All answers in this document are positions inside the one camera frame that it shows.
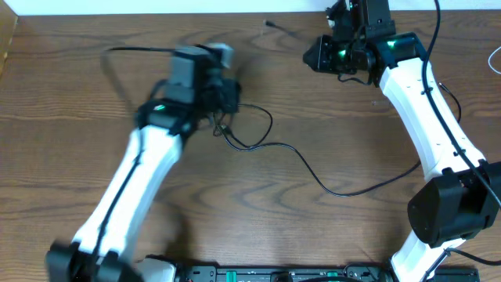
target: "wire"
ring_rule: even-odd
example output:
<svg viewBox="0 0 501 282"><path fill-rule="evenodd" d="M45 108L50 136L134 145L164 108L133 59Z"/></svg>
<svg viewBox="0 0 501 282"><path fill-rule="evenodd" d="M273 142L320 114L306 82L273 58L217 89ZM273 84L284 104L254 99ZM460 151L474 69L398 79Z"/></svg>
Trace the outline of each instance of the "wire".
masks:
<svg viewBox="0 0 501 282"><path fill-rule="evenodd" d="M431 273L433 273L438 266L447 258L448 254L445 252L445 250L440 254L440 256L433 262L433 264L430 266L430 268L424 272L423 278L421 278L420 282L426 282L428 280L428 277L430 276Z"/></svg>
<svg viewBox="0 0 501 282"><path fill-rule="evenodd" d="M113 86L118 97L127 103L127 107L129 109L129 112L133 113L134 109L132 106L132 101L127 97L127 93L126 93L124 87L122 86L122 84L120 83L120 80L118 79L118 77L117 77L117 75L116 75L116 73L115 73L115 71L110 63L110 60L108 58L108 54L110 52L113 52L113 51L174 52L174 50L173 49L161 49L161 48L146 48L146 47L114 47L114 48L110 48L110 49L105 50L101 54L100 63L101 63L101 69L102 69L103 74L110 81L110 84ZM160 87L157 87L157 86L159 84L160 84L160 81L153 88L152 92L150 93L150 97L154 96L155 93L158 91L158 89ZM115 206L117 205L118 200L120 199L120 196L124 192L128 181L132 177L132 174L134 173L134 171L137 169L137 167L141 163L141 156L142 156L142 152L143 152L143 148L144 148L144 138L142 136L142 132L141 132L140 128L136 124L136 120L135 120L135 127L138 128L138 130L137 130L138 140L139 140L138 154L134 159L134 164L132 165L131 170L128 172L127 176L124 179L124 182L121 184L120 188L118 189L117 194L113 198L113 200L110 204L110 207L106 211L106 214L104 215L103 221L101 222L101 224L99 226L99 233L98 233L98 237L96 240L96 246L94 247L94 250L92 251L92 254L91 254L91 262L92 262L91 274L92 274L93 280L96 280L97 260L99 257L99 250L101 248L101 244L103 242L104 235L106 234L106 227L108 225L108 222L110 221L111 214L113 213L113 210L114 210Z"/></svg>
<svg viewBox="0 0 501 282"><path fill-rule="evenodd" d="M495 69L492 65L491 65L491 59L492 57L494 56L494 54L496 54L499 50L501 50L501 46L499 48L497 48L494 52L492 52L491 56L488 57L488 60L487 60L487 63L488 65L491 67L491 70L493 70L495 73L497 74L501 74L501 71Z"/></svg>
<svg viewBox="0 0 501 282"><path fill-rule="evenodd" d="M467 253L465 251L458 250L456 248L446 248L445 252L447 253L447 255L450 255L450 252L455 252L458 255L462 255L465 258L469 258L469 259L474 260L475 262L479 262L479 263L481 263L483 265L487 265L487 266L501 266L501 261L489 261L487 259L482 259L482 258L479 258L479 257L477 257L475 255L469 254L469 253Z"/></svg>
<svg viewBox="0 0 501 282"><path fill-rule="evenodd" d="M287 34L287 35L291 36L292 38L295 38L295 39L297 39L297 40L299 40L299 41L303 41L303 40L304 40L303 38L300 38L299 36L297 36L295 32L293 32L293 31L289 31L289 30L288 30L288 29L286 29L285 27L281 27L280 25L278 25L278 24L276 24L276 23L273 23L273 22L272 22L272 21L270 21L270 20L265 20L265 21L263 22L263 24L264 24L266 27L272 27L272 28L275 28L275 29L277 29L277 30L279 30L279 31L282 31L283 33L285 33L285 34Z"/></svg>
<svg viewBox="0 0 501 282"><path fill-rule="evenodd" d="M360 84L363 84L363 85L371 85L371 84L373 84L373 78L372 78L372 76L370 74L369 74L369 79L367 80L367 82L364 82L364 81L362 81L359 78L341 79L342 76L343 76L343 74L338 74L337 75L337 80L340 81L340 82L343 82L343 83L348 82L348 81L356 81L356 82L358 82Z"/></svg>
<svg viewBox="0 0 501 282"><path fill-rule="evenodd" d="M352 41L352 42L351 42L351 43L356 42L356 44L357 44L357 48L358 48L358 49L365 48L365 47L366 47L366 45L367 45L367 37L366 37L366 36L364 36L364 40L365 40L365 41L363 42L363 45L361 45L361 44L360 44L360 40L361 40L361 38L362 38L362 31L365 31L365 29L364 29L364 28L366 28L366 27L367 27L367 26L366 26L365 24L361 25L361 26L357 29L357 38L356 38L354 41Z"/></svg>
<svg viewBox="0 0 501 282"><path fill-rule="evenodd" d="M270 117L271 117L271 114L265 110L265 109L262 109L260 107L257 107L255 106L255 108L257 109L260 109L260 110L263 110L265 111ZM214 125L214 129L217 129L220 133L220 135L222 135L226 141L226 143L232 147L234 150L237 150L239 152L252 152L252 151L255 151L255 150L259 150L259 149L262 149L262 148L265 148L265 147L268 147L268 146L281 146L281 147L284 147L284 148L287 148L289 150L292 150L293 152L296 153L297 156L299 156L299 158L303 161L303 164L306 166L306 168L309 170L310 174L313 176L313 178L316 180L316 182L329 194L331 195L334 195L336 197L353 197L353 196L358 196L358 195L361 195L363 193L367 193L367 192L370 192L372 190L375 190L381 186L384 186L384 185L387 185L388 183L391 183L391 182L394 182L395 180L398 180L402 177L405 177L407 176L408 174L410 174L412 171L414 171L417 167L419 167L420 165L420 162L418 162L417 164L415 164L414 166L411 167L411 169L407 170L406 172L402 173L401 175L397 176L397 177L394 177L393 179L389 179L387 181L384 181L382 183L379 183L377 185L374 185L374 186L371 186L369 188L365 188L364 190L360 190L360 191L355 191L355 192L351 192L351 193L336 193L336 192L333 192L332 190L330 190L329 188L325 187L325 185L323 185L322 181L320 181L319 177L315 174L315 172L313 171L313 169L310 167L309 163L305 160L305 158L303 157L303 155L296 149L294 148L293 146L289 145L289 144L286 144L286 143L280 143L280 142L271 142L271 143L265 143L265 144L261 144L261 142L265 139L265 137L269 134L270 130L271 130L271 127L272 127L272 122L270 122L270 126L269 126L269 129L268 131L266 132L265 136L263 136L263 138L261 138L261 140L254 144L253 146L248 146L244 143L242 143L241 141L239 141L234 135L233 135L233 132L231 130L231 128L227 125L221 125L220 124L220 121L221 119L216 122L216 124ZM238 144L240 144L241 146L243 146L244 148L239 148L238 146L236 146L235 144L232 143L232 141L229 139L233 139L235 140L235 142L237 142Z"/></svg>
<svg viewBox="0 0 501 282"><path fill-rule="evenodd" d="M167 84L167 79L160 79L150 91L150 99L155 98L158 91Z"/></svg>
<svg viewBox="0 0 501 282"><path fill-rule="evenodd" d="M439 85L454 99L454 101L456 102L456 105L457 105L457 108L458 108L458 111L459 111L459 114L458 114L458 118L457 118L457 122L460 123L461 122L461 104L459 102L459 100L454 96L454 94L452 94L452 92L445 86L443 85L442 83L439 83ZM241 103L239 104L239 106L243 106L243 107L251 107L251 108L254 108L254 109L257 109L257 110L261 110L263 112L265 112L269 118L270 118L270 123L269 123L269 127L268 127L268 130L266 130L266 133L261 137L261 139L256 142L255 144L253 145L246 145L245 143L243 143L242 141L240 141L238 138L235 137L235 135L233 134L230 126L228 125L222 125L222 120L224 119L225 115L223 114L219 119L216 119L214 117L214 131L212 132L213 133L213 136L216 136L216 137L219 137L219 136L224 136L225 138L225 141L228 143L228 145L230 147L232 147L234 150L237 150L239 152L251 152L251 151L254 151L254 150L258 150L258 149L261 149L261 148L264 148L266 146L282 146L282 147L286 147L287 149L289 150L292 150L293 152L295 152L299 158L303 161L303 164L305 164L306 168L310 171L310 173L312 174L313 178L316 180L316 182L329 194L331 195L334 195L336 197L353 197L353 196L358 196L358 195L361 195L361 194L364 194L364 193L368 193L372 190L375 190L377 188L380 188L382 186L385 186L389 183L393 183L394 181L397 181L403 177L406 177L408 176L411 172L415 171L417 168L419 168L419 166L421 165L421 161L417 161L417 163L415 163L411 168L409 168L407 171L403 172L402 174L400 175L397 175L395 176L394 178L392 179L389 179L389 180L386 180L386 181L383 181L382 183L378 183L376 185L373 185L369 188L365 188L363 190L359 190L359 191L356 191L356 192L352 192L352 193L335 193L333 192L332 190L328 189L327 187L325 187L323 185L323 183L320 181L319 177L313 172L312 168L310 167L310 165L308 164L308 162L305 160L305 158L301 155L301 153L299 153L299 151L294 148L293 146L289 145L289 144L285 144L285 143L266 143L266 144L262 144L261 143L266 139L266 137L268 136L268 134L270 133L270 131L272 130L272 126L273 126L273 116L272 114L267 111L265 108L263 107L259 107L259 106L255 106L255 105L252 105L252 104L244 104L244 103ZM239 148L237 146L235 146L230 140L229 140L229 137L231 137L233 140L235 140L235 142L237 142L238 144L240 144L242 147L244 147L245 149L242 149L242 148Z"/></svg>
<svg viewBox="0 0 501 282"><path fill-rule="evenodd" d="M440 114L440 111L437 108L437 105L435 104L435 101L433 100L433 97L431 95L431 89L428 86L428 80L427 80L427 65L428 62L430 61L430 55L431 52L433 51L433 47L435 44L435 41L437 40L438 36L438 31L440 30L440 20L441 20L441 13L440 13L440 4L438 3L438 0L434 0L435 6L437 7L437 25L435 27L435 31L433 33L433 37L431 38L431 43L430 46L428 47L426 57L423 61L423 68L421 70L421 77L423 81L423 87L424 87L424 92L426 93L426 96L430 102L431 108L433 109L435 115L437 116L438 121L440 121L440 124L442 125L445 133L451 140L452 145L457 151L457 154L461 156L461 158L464 160L464 162L468 165L468 167L471 169L471 171L477 176L478 180L482 183L482 185L487 189L488 193L491 194L492 198L497 202L499 208L501 208L501 200L498 198L496 193L492 190L490 187L489 183L485 178L482 176L482 174L475 168L475 166L471 163L470 159L468 159L467 155L464 153L463 149L461 146L458 144L456 138L452 134L450 128L448 127L447 123L445 123L444 118Z"/></svg>
<svg viewBox="0 0 501 282"><path fill-rule="evenodd" d="M369 271L369 275L374 279L374 281L377 281L377 278L373 275L373 272L370 271L370 268L365 263L357 263L357 262L348 263L343 268L343 275L345 275L346 277L348 277L348 269L350 269L350 267L353 267L353 266L361 266L361 267L367 268L367 271Z"/></svg>
<svg viewBox="0 0 501 282"><path fill-rule="evenodd" d="M438 85L444 89L445 92L447 92L447 94L449 94L453 99L454 99L454 102L456 102L456 105L457 105L457 110L458 110L458 115L457 115L457 123L459 124L461 122L461 117L463 115L463 111L461 110L461 104L460 102L458 101L458 99L454 96L454 94L452 94L452 92L447 88L447 86L445 86L443 83L439 82Z"/></svg>
<svg viewBox="0 0 501 282"><path fill-rule="evenodd" d="M260 107L260 106L256 106L256 105L252 105L252 104L245 104L245 103L240 103L238 104L239 107L250 107L250 108L254 108L254 109L257 109L257 110L261 110L263 112L265 112L268 116L269 116L269 126L268 126L268 130L266 130L266 133L261 137L261 139L259 139L259 141L257 141L256 143L252 144L252 145L246 145L244 144L243 142L241 142L239 139L237 139L233 134L232 134L232 138L238 143L240 144L241 146L243 147L246 147L246 148L250 148L250 147L253 147L253 146L258 146L259 144L261 144L263 141L265 141L266 137L268 137L268 134L269 132L272 130L272 126L273 126L273 116L272 114L270 114L270 112L268 112L266 109Z"/></svg>

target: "green led light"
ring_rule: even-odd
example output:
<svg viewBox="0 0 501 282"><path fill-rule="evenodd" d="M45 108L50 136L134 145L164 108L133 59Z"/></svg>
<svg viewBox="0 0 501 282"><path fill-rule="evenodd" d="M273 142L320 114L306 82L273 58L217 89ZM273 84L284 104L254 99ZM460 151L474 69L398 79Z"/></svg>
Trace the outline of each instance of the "green led light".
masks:
<svg viewBox="0 0 501 282"><path fill-rule="evenodd" d="M154 110L163 110L163 109L165 109L165 106L164 105L158 105L158 106L155 106L153 109Z"/></svg>

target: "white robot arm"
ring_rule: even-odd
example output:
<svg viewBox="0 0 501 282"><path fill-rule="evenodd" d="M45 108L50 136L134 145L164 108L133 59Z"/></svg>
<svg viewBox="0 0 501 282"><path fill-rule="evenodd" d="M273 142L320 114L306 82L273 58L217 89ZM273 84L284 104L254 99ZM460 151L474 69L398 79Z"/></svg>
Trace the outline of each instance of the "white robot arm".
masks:
<svg viewBox="0 0 501 282"><path fill-rule="evenodd" d="M99 205L69 247L51 246L49 280L172 282L175 267L168 262L145 259L132 268L141 225L199 121L214 112L236 113L240 99L238 83L222 77L231 61L230 47L187 46L173 53L164 98L150 99L138 109L137 129Z"/></svg>
<svg viewBox="0 0 501 282"><path fill-rule="evenodd" d="M427 97L422 93L421 68L423 61L420 58L398 62L398 67L387 68L381 78L380 87L383 94L391 101L404 122L407 132L419 154L426 182L434 177L441 176L442 171L451 168L454 172L469 169L455 154L449 137L440 125ZM484 160L482 153L466 137L463 130L454 118L449 106L439 91L437 83L431 71L431 65L427 69L428 81L432 87L432 95L442 117L459 140L462 148L466 149L466 155L472 163L480 166ZM400 281L419 282L423 275L434 262L442 255L446 248L455 248L465 242L458 238L443 243L440 247L431 248L422 242L414 233L405 241L401 250L393 255L391 264L396 276Z"/></svg>

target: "wooden table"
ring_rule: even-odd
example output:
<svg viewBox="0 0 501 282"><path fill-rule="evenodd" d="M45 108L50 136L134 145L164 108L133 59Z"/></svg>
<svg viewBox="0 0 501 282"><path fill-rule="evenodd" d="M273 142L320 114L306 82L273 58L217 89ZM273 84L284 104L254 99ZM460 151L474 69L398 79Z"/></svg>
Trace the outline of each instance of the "wooden table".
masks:
<svg viewBox="0 0 501 282"><path fill-rule="evenodd" d="M393 17L398 31L415 31L427 46L434 12ZM304 41L263 30L263 19ZM431 58L435 77L462 103L462 126L473 143L490 161L500 161L501 77L487 64L501 38L499 11L444 12L442 19ZM100 52L112 46L230 44L237 51L234 66L246 66L242 101L275 118L269 140L297 147L337 191L365 188L410 168L417 155L380 89L341 84L302 63L308 42L322 33L329 33L322 13L22 17L0 82L0 280L45 280L49 245L72 238L123 157L131 116L99 69ZM169 75L168 55L113 56L135 105ZM251 142L267 122L242 110L234 129ZM424 185L420 169L372 193L336 198L289 150L238 153L211 133L206 127L191 138L162 184L137 258L164 253L222 265L383 262L406 239L406 205ZM498 220L462 249L499 259L500 232ZM448 262L473 265L457 255ZM500 269L476 266L483 280L501 278Z"/></svg>

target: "green connector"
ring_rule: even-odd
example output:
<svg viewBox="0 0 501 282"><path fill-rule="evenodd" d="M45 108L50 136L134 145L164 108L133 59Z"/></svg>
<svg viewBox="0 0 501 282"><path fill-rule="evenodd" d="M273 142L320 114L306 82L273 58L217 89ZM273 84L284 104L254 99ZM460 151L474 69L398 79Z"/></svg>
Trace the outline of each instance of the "green connector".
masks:
<svg viewBox="0 0 501 282"><path fill-rule="evenodd" d="M236 271L226 272L226 282L236 282Z"/></svg>
<svg viewBox="0 0 501 282"><path fill-rule="evenodd" d="M337 272L331 271L327 273L327 277L337 277Z"/></svg>

